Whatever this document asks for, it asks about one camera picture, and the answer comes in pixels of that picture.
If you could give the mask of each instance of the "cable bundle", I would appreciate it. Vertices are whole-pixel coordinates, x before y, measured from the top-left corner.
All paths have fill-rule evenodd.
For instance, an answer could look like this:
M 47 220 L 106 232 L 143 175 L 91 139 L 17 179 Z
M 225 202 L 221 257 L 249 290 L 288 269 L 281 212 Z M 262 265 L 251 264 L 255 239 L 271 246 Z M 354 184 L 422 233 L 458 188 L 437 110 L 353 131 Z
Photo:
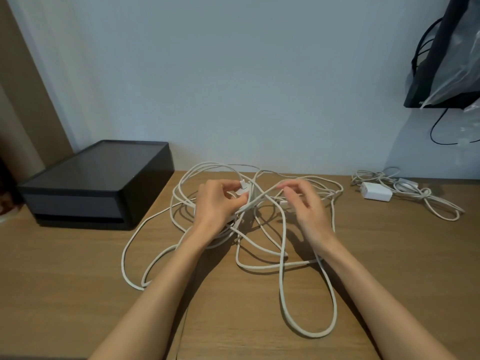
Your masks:
M 237 166 L 237 167 L 238 166 L 240 166 L 240 167 L 251 167 L 251 168 L 257 169 L 257 171 L 256 171 L 253 178 L 249 178 L 248 176 L 243 175 L 242 173 L 238 172 L 235 168 L 233 168 L 234 166 Z M 343 192 L 343 187 L 338 182 L 335 182 L 333 180 L 329 180 L 329 179 L 326 179 L 326 178 L 322 178 L 320 176 L 305 175 L 305 176 L 302 176 L 302 177 L 298 177 L 298 176 L 282 175 L 282 174 L 279 174 L 279 173 L 276 173 L 276 172 L 273 172 L 273 171 L 270 171 L 270 170 L 260 169 L 260 168 L 257 168 L 255 166 L 253 166 L 253 165 L 247 165 L 247 164 L 221 164 L 221 163 L 216 163 L 216 162 L 204 162 L 204 163 L 200 163 L 200 164 L 195 165 L 193 168 L 191 168 L 187 173 L 185 173 L 183 175 L 183 177 L 180 179 L 177 186 L 175 188 L 173 188 L 172 198 L 170 200 L 170 206 L 168 208 L 166 208 L 165 210 L 160 211 L 158 213 L 155 213 L 154 215 L 146 218 L 140 224 L 140 226 L 138 226 L 138 228 L 136 229 L 136 231 L 134 232 L 134 234 L 132 235 L 130 240 L 127 242 L 127 245 L 123 249 L 123 253 L 122 253 L 122 257 L 121 257 L 121 270 L 122 270 L 123 278 L 133 288 L 135 288 L 137 290 L 145 290 L 145 288 L 150 283 L 150 282 L 146 282 L 146 280 L 147 280 L 148 273 L 150 272 L 152 267 L 165 254 L 177 249 L 177 247 L 180 245 L 183 238 L 185 237 L 185 234 L 190 229 L 190 227 L 189 228 L 182 227 L 173 217 L 173 210 L 172 209 L 174 207 L 178 206 L 178 205 L 185 205 L 185 206 L 188 206 L 188 207 L 191 207 L 191 208 L 195 209 L 195 203 L 194 203 L 195 198 L 189 199 L 183 193 L 182 185 L 186 181 L 188 181 L 190 178 L 194 177 L 195 175 L 197 175 L 201 172 L 205 172 L 205 171 L 212 170 L 212 169 L 218 169 L 218 168 L 228 169 L 228 170 L 231 170 L 231 171 L 235 172 L 238 175 L 239 180 L 245 180 L 245 181 L 247 181 L 251 184 L 251 189 L 250 189 L 250 194 L 249 194 L 249 199 L 248 199 L 247 204 L 242 206 L 237 212 L 235 212 L 235 218 L 233 220 L 233 223 L 232 224 L 228 223 L 225 226 L 225 228 L 223 229 L 223 231 L 220 232 L 220 234 L 207 247 L 207 249 L 216 248 L 216 247 L 222 245 L 223 243 L 227 242 L 232 236 L 236 235 L 237 251 L 236 251 L 235 260 L 236 260 L 238 266 L 240 266 L 242 268 L 245 268 L 245 269 L 249 269 L 249 270 L 265 270 L 265 269 L 278 268 L 278 270 L 279 270 L 278 279 L 279 279 L 280 302 L 281 302 L 283 312 L 285 314 L 286 321 L 293 328 L 295 328 L 298 333 L 300 333 L 304 336 L 307 336 L 309 338 L 321 338 L 321 337 L 324 337 L 324 336 L 328 335 L 333 330 L 333 327 L 335 326 L 335 323 L 337 321 L 337 300 L 335 298 L 335 293 L 333 291 L 332 284 L 330 283 L 330 279 L 328 278 L 328 275 L 327 275 L 327 273 L 325 272 L 325 270 L 322 266 L 321 259 L 317 256 L 317 254 L 315 254 L 315 260 L 285 262 L 285 258 L 288 257 L 288 254 L 285 251 L 285 244 L 286 244 L 286 241 L 287 241 L 287 239 L 286 239 L 287 223 L 286 223 L 286 219 L 285 219 L 285 211 L 282 208 L 282 205 L 286 201 L 286 199 L 285 199 L 285 197 L 281 196 L 283 190 L 280 190 L 276 194 L 271 195 L 272 191 L 276 190 L 276 186 L 278 185 L 278 183 L 280 183 L 284 179 L 279 181 L 274 186 L 268 188 L 267 190 L 263 190 L 256 182 L 257 179 L 259 177 L 261 177 L 263 174 L 276 174 L 276 175 L 279 175 L 280 177 L 283 177 L 283 178 L 286 178 L 286 179 L 303 178 L 303 179 L 309 181 L 312 184 L 312 186 L 314 187 L 314 189 L 317 191 L 318 195 L 323 200 L 325 200 L 325 199 L 330 200 L 330 206 L 331 206 L 331 209 L 332 209 L 332 229 L 333 229 L 333 231 L 335 231 L 335 207 L 334 207 L 334 202 L 335 202 L 335 199 L 337 198 L 337 196 L 341 192 Z M 327 188 L 327 186 L 325 186 L 322 183 L 322 181 L 333 183 L 334 185 L 336 185 L 338 187 L 338 189 Z M 277 207 L 278 210 L 280 211 L 281 216 L 282 216 L 283 230 L 282 230 L 282 241 L 281 241 L 280 244 L 278 242 L 276 242 L 272 238 L 272 236 L 270 236 L 267 233 L 267 231 L 264 228 L 265 222 L 262 223 L 260 221 L 258 215 L 257 215 L 258 208 L 261 207 L 261 205 L 264 202 L 267 202 L 267 201 L 271 202 L 275 207 Z M 279 252 L 278 251 L 272 251 L 272 250 L 269 250 L 267 248 L 264 248 L 264 247 L 258 245 L 257 243 L 252 241 L 248 236 L 246 236 L 245 234 L 243 234 L 239 230 L 239 225 L 243 220 L 245 212 L 247 212 L 250 209 L 253 209 L 253 216 L 255 217 L 255 221 L 260 226 L 260 229 L 267 236 L 268 240 L 271 241 L 279 249 Z M 132 241 L 135 239 L 138 232 L 142 229 L 142 227 L 145 225 L 145 223 L 147 223 L 147 221 L 149 221 L 152 218 L 154 218 L 154 217 L 156 217 L 156 216 L 158 216 L 158 215 L 160 215 L 164 212 L 167 212 L 167 211 L 170 211 L 170 218 L 171 218 L 173 224 L 176 227 L 178 227 L 181 231 L 183 231 L 183 235 L 181 236 L 181 238 L 180 238 L 180 240 L 178 241 L 177 244 L 166 248 L 160 254 L 157 255 L 157 257 L 148 265 L 147 269 L 145 270 L 145 273 L 143 274 L 143 277 L 141 278 L 141 285 L 136 285 L 132 281 L 130 281 L 130 279 L 127 277 L 127 274 L 125 272 L 125 255 L 127 253 L 127 250 L 129 248 L 130 244 L 132 243 Z M 271 265 L 255 265 L 255 266 L 254 265 L 246 265 L 246 264 L 241 263 L 240 259 L 239 259 L 239 254 L 240 254 L 240 246 L 241 246 L 242 239 L 245 239 L 251 245 L 253 245 L 254 247 L 256 247 L 260 250 L 262 250 L 265 253 L 269 253 L 269 254 L 272 254 L 272 255 L 275 255 L 275 256 L 279 256 L 279 263 L 278 264 L 271 264 Z M 321 331 L 321 332 L 305 331 L 303 328 L 301 328 L 300 326 L 297 325 L 297 323 L 292 319 L 291 315 L 289 314 L 289 311 L 287 309 L 287 305 L 286 305 L 286 302 L 285 302 L 285 295 L 284 295 L 284 290 L 283 290 L 283 273 L 284 273 L 284 269 L 285 269 L 286 266 L 303 266 L 303 265 L 313 264 L 315 262 L 318 263 L 318 265 L 320 266 L 321 272 L 323 273 L 323 276 L 325 277 L 325 280 L 327 282 L 328 290 L 330 291 L 330 295 L 332 297 L 332 304 L 333 304 L 332 322 L 330 323 L 330 325 L 328 326 L 327 329 L 325 329 L 324 331 Z
M 387 175 L 385 171 L 388 169 L 396 169 L 393 174 Z M 383 187 L 388 188 L 394 194 L 398 194 L 400 196 L 409 197 L 412 199 L 416 199 L 418 201 L 423 200 L 427 208 L 437 217 L 446 220 L 446 221 L 457 221 L 460 218 L 460 214 L 464 214 L 465 211 L 453 204 L 446 199 L 434 196 L 432 194 L 432 190 L 430 188 L 418 188 L 416 185 L 412 185 L 411 181 L 396 178 L 397 174 L 399 174 L 400 169 L 397 167 L 390 167 L 381 172 L 372 172 L 370 170 L 358 170 L 357 173 L 352 175 L 351 184 L 352 185 L 361 185 L 362 182 L 376 182 L 381 184 Z M 430 205 L 430 201 L 440 203 L 448 208 L 451 208 L 455 211 L 454 218 L 447 218 L 439 214 L 435 209 Z

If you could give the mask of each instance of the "hand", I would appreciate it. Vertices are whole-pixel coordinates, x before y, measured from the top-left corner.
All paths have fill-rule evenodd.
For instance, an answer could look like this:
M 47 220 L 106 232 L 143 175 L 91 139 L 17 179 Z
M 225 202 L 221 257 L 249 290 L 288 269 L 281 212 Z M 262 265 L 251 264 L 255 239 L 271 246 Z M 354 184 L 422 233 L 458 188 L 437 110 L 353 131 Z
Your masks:
M 227 193 L 240 187 L 240 181 L 230 179 L 209 179 L 201 184 L 198 187 L 192 229 L 207 234 L 210 241 L 217 236 L 230 217 L 248 201 L 248 193 L 238 198 Z
M 295 209 L 303 233 L 317 254 L 322 255 L 327 246 L 335 241 L 335 233 L 324 204 L 312 185 L 304 179 L 290 179 L 281 182 L 288 203 Z

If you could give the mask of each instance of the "black box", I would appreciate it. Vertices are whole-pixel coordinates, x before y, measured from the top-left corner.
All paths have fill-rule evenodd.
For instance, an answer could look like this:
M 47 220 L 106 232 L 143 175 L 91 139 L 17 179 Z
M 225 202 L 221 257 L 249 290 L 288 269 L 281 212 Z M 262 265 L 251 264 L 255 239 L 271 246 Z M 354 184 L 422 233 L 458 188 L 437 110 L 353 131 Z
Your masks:
M 167 142 L 102 140 L 19 190 L 41 226 L 132 230 L 173 171 Z

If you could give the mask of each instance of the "wooden desk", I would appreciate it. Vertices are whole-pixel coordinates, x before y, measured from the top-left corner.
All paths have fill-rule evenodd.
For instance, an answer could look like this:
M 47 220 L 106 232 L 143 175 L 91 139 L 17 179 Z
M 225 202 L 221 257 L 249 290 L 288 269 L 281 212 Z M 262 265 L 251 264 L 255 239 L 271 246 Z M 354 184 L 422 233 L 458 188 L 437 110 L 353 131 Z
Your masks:
M 182 174 L 173 175 L 149 214 L 168 206 L 171 189 Z M 185 192 L 193 193 L 200 182 L 219 177 L 232 176 L 198 175 L 187 182 Z M 348 177 L 333 179 L 345 186 L 335 205 L 340 240 L 448 349 L 460 359 L 475 358 L 480 351 L 480 185 L 435 181 L 435 193 L 467 211 L 452 223 L 404 199 L 390 203 L 363 199 L 357 187 L 349 186 Z M 276 181 L 275 176 L 264 175 L 260 183 L 269 187 Z M 281 227 L 272 207 L 260 211 L 271 224 L 270 232 Z M 294 217 L 288 220 L 290 260 L 311 258 Z M 252 239 L 265 242 L 255 227 L 247 222 L 243 229 L 252 230 Z M 42 228 L 26 209 L 0 225 L 0 354 L 88 356 L 139 295 L 123 282 L 120 272 L 120 256 L 130 235 Z M 138 283 L 150 260 L 179 237 L 168 214 L 145 225 L 127 254 L 129 277 Z M 272 260 L 248 243 L 242 245 L 263 260 Z M 378 358 L 338 281 L 334 279 L 335 329 L 325 338 L 305 339 L 282 319 L 278 274 L 241 270 L 234 250 L 225 245 L 202 256 L 171 358 Z M 258 263 L 244 250 L 240 260 Z M 285 273 L 285 297 L 300 326 L 319 331 L 330 323 L 330 296 L 315 266 Z

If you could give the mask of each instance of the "plastic bag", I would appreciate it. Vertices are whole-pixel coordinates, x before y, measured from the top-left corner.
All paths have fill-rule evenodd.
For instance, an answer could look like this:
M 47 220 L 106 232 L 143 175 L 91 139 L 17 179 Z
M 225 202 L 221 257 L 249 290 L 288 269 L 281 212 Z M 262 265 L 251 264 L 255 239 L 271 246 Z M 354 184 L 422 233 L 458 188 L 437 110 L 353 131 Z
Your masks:
M 468 8 L 450 38 L 447 53 L 423 102 L 435 105 L 464 92 L 480 90 L 480 0 L 470 0 Z

